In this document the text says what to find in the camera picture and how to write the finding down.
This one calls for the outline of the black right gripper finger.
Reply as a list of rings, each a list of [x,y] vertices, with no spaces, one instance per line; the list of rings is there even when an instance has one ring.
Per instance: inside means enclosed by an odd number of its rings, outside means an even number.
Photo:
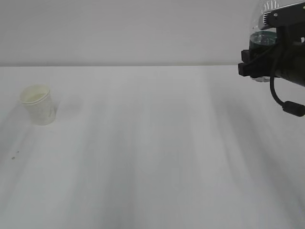
[[[239,63],[238,73],[253,80],[270,80],[272,66],[266,63]]]
[[[255,59],[256,52],[255,49],[248,49],[241,51],[242,62],[252,62]]]

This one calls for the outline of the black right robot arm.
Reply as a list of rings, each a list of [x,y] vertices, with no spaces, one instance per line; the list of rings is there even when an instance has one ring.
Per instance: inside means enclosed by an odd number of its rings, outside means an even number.
[[[265,13],[258,25],[259,31],[250,36],[249,48],[241,52],[238,73],[253,79],[274,73],[277,78],[304,86],[304,16]]]

